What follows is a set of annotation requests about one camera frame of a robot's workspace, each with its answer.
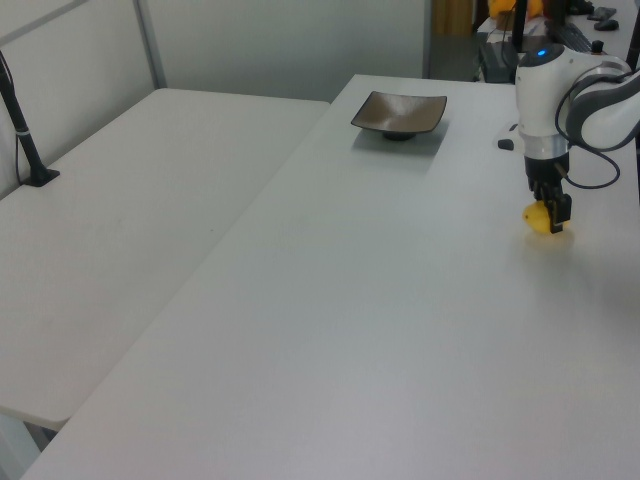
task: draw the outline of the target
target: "yellow object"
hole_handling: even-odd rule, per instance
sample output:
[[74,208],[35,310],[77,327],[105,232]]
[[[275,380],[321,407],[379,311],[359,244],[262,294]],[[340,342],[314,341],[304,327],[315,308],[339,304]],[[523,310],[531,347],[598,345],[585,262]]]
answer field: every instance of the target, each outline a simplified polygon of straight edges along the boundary
[[522,212],[522,219],[538,233],[551,235],[551,219],[543,201],[532,203]]
[[[515,0],[489,0],[489,16],[494,20],[498,18],[500,12],[510,12],[515,7]],[[529,0],[527,5],[527,16],[535,18],[542,15],[542,0]]]

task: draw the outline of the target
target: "white wall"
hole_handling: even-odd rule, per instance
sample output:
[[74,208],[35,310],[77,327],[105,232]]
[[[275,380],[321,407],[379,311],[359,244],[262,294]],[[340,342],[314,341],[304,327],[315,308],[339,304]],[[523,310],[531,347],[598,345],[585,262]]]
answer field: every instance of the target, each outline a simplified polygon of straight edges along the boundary
[[[153,90],[132,0],[89,0],[1,49],[45,164]],[[0,102],[0,198],[16,187],[13,158]]]
[[172,88],[332,101],[356,73],[423,75],[430,0],[141,4]]

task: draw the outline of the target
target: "dark bowl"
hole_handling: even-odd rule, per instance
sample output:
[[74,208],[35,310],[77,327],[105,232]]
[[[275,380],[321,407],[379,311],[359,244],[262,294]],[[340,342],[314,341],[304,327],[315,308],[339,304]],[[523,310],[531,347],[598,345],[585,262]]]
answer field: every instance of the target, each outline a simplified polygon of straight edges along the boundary
[[389,140],[408,140],[436,128],[446,106],[447,97],[371,92],[351,124],[381,132]]

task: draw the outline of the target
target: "floor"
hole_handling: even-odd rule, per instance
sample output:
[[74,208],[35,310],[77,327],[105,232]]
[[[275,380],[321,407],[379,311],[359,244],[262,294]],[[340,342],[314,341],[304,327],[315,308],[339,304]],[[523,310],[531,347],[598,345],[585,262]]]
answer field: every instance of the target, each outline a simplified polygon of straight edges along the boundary
[[478,70],[480,42],[477,35],[469,37],[433,35],[429,78],[473,81]]

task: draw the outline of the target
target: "desk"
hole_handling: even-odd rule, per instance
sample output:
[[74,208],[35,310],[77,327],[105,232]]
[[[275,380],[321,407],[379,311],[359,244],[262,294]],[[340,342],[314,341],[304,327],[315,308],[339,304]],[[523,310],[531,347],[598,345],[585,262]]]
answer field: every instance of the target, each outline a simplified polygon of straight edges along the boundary
[[[598,4],[597,6],[606,6],[617,8],[618,11],[612,17],[620,24],[620,28],[613,32],[599,32],[593,28],[596,23],[592,20],[587,20],[587,15],[570,16],[569,21],[576,24],[584,36],[589,40],[602,40],[604,42],[604,48],[610,55],[625,60],[627,53],[629,52],[629,45],[631,44],[631,35],[633,34],[633,27],[635,25],[636,16],[638,14],[638,7],[634,0],[607,0],[606,3]],[[532,31],[532,35],[542,35],[544,33],[544,19],[535,18],[528,22],[528,27],[525,28],[525,33]],[[478,33],[487,33],[489,42],[501,42],[502,30],[495,30],[495,21],[490,18],[487,19],[478,29]],[[511,35],[511,32],[507,32],[507,38]]]
[[327,106],[159,90],[0,202],[0,413],[59,429]]
[[[372,90],[449,103],[393,143],[349,124]],[[633,149],[539,237],[514,97],[354,77],[24,480],[637,480]]]

